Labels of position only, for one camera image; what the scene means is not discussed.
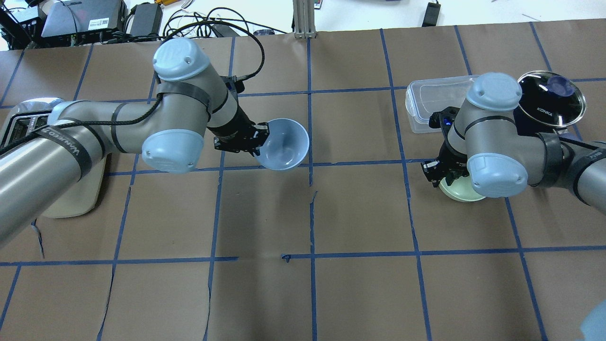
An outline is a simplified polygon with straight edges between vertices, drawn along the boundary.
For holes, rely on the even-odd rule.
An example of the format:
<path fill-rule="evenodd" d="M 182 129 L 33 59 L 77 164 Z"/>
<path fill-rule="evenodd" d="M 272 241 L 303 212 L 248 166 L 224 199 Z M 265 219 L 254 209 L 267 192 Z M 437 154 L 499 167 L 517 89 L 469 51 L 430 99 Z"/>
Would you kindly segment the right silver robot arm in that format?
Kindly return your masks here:
<path fill-rule="evenodd" d="M 566 188 L 604 212 L 604 142 L 580 142 L 565 130 L 582 119 L 586 101 L 569 79 L 548 71 L 479 75 L 460 107 L 431 115 L 444 142 L 421 167 L 434 187 L 469 177 L 483 197 L 510 197 L 527 186 Z"/>

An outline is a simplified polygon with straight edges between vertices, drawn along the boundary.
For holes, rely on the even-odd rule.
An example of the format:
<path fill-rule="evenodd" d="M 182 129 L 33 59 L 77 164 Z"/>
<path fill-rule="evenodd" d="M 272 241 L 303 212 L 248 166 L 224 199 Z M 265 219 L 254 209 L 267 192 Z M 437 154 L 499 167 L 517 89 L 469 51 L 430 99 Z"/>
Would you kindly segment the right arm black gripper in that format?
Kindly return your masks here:
<path fill-rule="evenodd" d="M 422 162 L 421 169 L 434 188 L 443 180 L 446 188 L 469 187 L 467 155 L 453 150 L 446 142 L 442 143 L 435 159 Z"/>

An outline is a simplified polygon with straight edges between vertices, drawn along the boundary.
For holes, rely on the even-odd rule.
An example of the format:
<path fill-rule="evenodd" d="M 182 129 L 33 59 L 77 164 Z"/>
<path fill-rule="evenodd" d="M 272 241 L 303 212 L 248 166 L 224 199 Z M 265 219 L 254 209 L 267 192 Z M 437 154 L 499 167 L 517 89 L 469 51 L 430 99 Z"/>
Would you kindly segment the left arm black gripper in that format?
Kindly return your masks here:
<path fill-rule="evenodd" d="M 270 135 L 268 122 L 255 123 L 238 111 L 225 125 L 209 127 L 214 134 L 214 149 L 226 153 L 249 153 L 260 157 L 260 149 Z"/>

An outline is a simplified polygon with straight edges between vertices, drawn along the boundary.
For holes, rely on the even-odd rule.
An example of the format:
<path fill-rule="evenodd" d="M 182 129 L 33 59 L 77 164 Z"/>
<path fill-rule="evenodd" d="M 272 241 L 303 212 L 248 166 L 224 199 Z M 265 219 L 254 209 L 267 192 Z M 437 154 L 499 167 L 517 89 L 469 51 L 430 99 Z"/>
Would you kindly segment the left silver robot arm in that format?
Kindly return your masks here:
<path fill-rule="evenodd" d="M 249 119 L 195 41 L 163 41 L 153 67 L 160 79 L 153 104 L 63 102 L 46 125 L 1 149 L 2 246 L 110 153 L 140 154 L 151 168 L 187 173 L 211 132 L 217 150 L 260 154 L 268 123 Z"/>

